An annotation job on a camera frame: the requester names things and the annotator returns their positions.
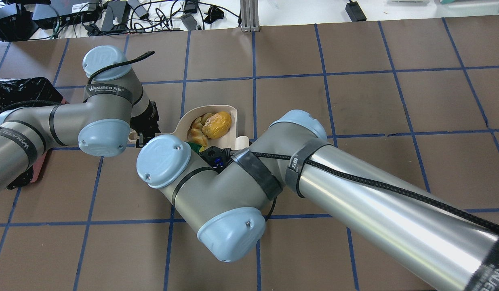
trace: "tiled surface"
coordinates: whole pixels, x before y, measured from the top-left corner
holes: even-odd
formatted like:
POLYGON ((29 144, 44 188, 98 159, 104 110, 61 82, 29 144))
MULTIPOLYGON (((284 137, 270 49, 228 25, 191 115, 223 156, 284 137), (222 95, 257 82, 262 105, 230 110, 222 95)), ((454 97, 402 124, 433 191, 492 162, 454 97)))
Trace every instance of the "tiled surface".
POLYGON ((446 21, 465 66, 499 66, 499 15, 446 21))
POLYGON ((465 209, 499 207, 499 153, 489 133, 417 140, 434 195, 465 209))
POLYGON ((262 237, 262 290, 354 290, 347 229, 332 218, 276 219, 262 237))
POLYGON ((11 44, 0 70, 0 78, 45 77, 54 81, 66 39, 18 41, 11 44))
POLYGON ((13 227, 0 254, 0 291, 71 290, 85 226, 13 227))
POLYGON ((327 79, 338 135, 409 131, 393 74, 353 74, 327 79))
POLYGON ((397 70, 459 66, 441 19, 385 21, 382 27, 397 70))
POLYGON ((486 129, 463 71, 403 72, 398 79, 414 131, 486 129))
MULTIPOLYGON (((250 138, 303 109, 341 149, 499 223, 497 16, 0 44, 0 76, 57 79, 79 103, 82 57, 100 44, 130 59, 156 52, 133 67, 164 133, 200 105, 235 106, 250 138), (14 59, 40 65, 14 69, 14 59)), ((54 150, 15 207, 15 190, 0 193, 0 291, 430 289, 290 190, 256 250, 222 264, 138 179, 137 153, 54 150)))
POLYGON ((77 290, 162 290, 167 238, 163 223, 91 226, 77 290))

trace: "silver robot arm tube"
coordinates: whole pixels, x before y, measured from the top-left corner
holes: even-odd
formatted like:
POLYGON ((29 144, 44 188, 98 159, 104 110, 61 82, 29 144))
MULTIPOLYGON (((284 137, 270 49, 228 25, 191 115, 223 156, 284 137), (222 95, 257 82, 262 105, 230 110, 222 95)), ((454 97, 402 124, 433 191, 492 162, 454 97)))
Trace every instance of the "silver robot arm tube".
MULTIPOLYGON (((83 67, 90 76, 125 60, 118 48, 98 46, 87 53, 83 67)), ((78 145, 96 156, 122 153, 131 130, 129 123, 139 116, 144 119, 151 105, 130 65, 98 74, 95 82, 86 86, 84 100, 0 114, 0 191, 53 147, 78 145)))
MULTIPOLYGON (((306 112, 295 112, 275 122, 249 149, 255 153, 290 156, 308 141, 318 139, 326 140, 321 124, 306 112)), ((169 158, 173 156, 172 151, 179 152, 177 149, 182 146, 183 143, 172 136, 152 140, 138 158, 140 177, 166 195, 197 232, 198 239, 219 260, 234 261, 241 258, 260 239, 265 224, 252 214, 239 213, 233 217, 230 212, 246 208, 261 209, 273 197, 267 196, 262 184, 237 162, 220 174, 209 170, 194 173, 200 168, 208 168, 195 153, 188 154, 189 160, 169 158), (162 147, 164 142, 160 143, 159 140, 167 138, 172 142, 165 150, 162 147), (151 148, 158 148, 159 153, 151 148), (148 157, 160 160, 160 167, 147 166, 151 163, 148 157), (163 164, 173 163, 183 164, 183 169, 166 168, 170 172, 164 175, 158 172, 163 164), (153 183, 151 177, 155 175, 159 175, 156 179, 159 180, 153 183)), ((311 160, 330 168, 438 200, 424 190, 331 145, 314 149, 313 153, 311 160)), ((285 186, 290 161, 265 157, 260 160, 270 175, 281 186, 285 186)), ((486 228, 426 203, 342 179, 308 164, 299 177, 299 191, 305 198, 315 202, 440 291, 463 290, 499 239, 497 234, 486 228)))

